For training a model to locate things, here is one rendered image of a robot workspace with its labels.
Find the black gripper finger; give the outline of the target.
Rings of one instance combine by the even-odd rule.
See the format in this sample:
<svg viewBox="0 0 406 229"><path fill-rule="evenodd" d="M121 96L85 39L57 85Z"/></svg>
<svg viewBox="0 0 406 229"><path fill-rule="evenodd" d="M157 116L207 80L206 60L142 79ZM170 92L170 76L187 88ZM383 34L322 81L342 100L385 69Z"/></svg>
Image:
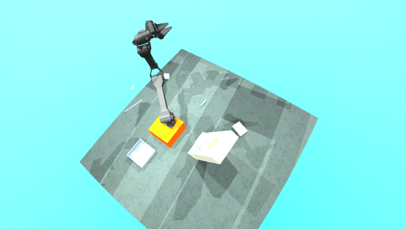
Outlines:
<svg viewBox="0 0 406 229"><path fill-rule="evenodd" d="M171 29L172 29L172 26L164 28L164 29L161 31L162 36L165 37L165 35L166 35L166 34L169 32L169 30L171 30Z"/></svg>
<svg viewBox="0 0 406 229"><path fill-rule="evenodd" d="M154 24L154 27L155 27L156 32L159 33L159 32L162 31L169 23L159 23L159 24L153 23L153 24Z"/></svg>

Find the white rectangular block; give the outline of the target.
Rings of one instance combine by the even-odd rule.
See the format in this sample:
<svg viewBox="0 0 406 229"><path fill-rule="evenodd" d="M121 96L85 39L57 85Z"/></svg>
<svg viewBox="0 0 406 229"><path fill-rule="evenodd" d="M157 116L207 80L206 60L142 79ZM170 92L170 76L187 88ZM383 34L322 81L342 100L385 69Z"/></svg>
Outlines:
<svg viewBox="0 0 406 229"><path fill-rule="evenodd" d="M233 129L240 135L242 136L243 134L245 134L247 132L247 129L244 128L244 126L238 122L235 125L233 125Z"/></svg>

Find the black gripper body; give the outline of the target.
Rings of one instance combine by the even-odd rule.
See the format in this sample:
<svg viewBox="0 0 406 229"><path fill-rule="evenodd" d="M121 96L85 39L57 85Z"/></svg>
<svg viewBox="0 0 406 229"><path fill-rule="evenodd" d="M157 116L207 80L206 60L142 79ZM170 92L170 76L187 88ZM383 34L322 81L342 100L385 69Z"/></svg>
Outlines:
<svg viewBox="0 0 406 229"><path fill-rule="evenodd" d="M152 38L164 39L161 32L156 32L154 24L152 22L149 22L147 24L147 27L149 30L143 30L142 32L145 41L150 41Z"/></svg>

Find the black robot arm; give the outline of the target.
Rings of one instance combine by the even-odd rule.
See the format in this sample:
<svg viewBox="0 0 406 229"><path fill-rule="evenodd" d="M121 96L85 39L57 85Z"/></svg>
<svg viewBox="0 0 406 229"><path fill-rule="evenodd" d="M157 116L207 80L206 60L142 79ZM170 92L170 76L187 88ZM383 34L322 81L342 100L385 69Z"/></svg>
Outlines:
<svg viewBox="0 0 406 229"><path fill-rule="evenodd" d="M136 51L141 58L144 58L148 65L150 66L150 79L153 85L157 89L159 104L160 104L160 113L159 120L165 126L173 128L176 120L173 112L171 112L166 103L165 94L163 90L164 86L164 74L163 71L158 67L158 63L155 62L154 58L151 55L151 42L145 41L142 34L143 30L140 30L137 35L135 35L134 40L132 41L133 45L136 46ZM153 69L158 69L161 73L156 75L151 75Z"/></svg>

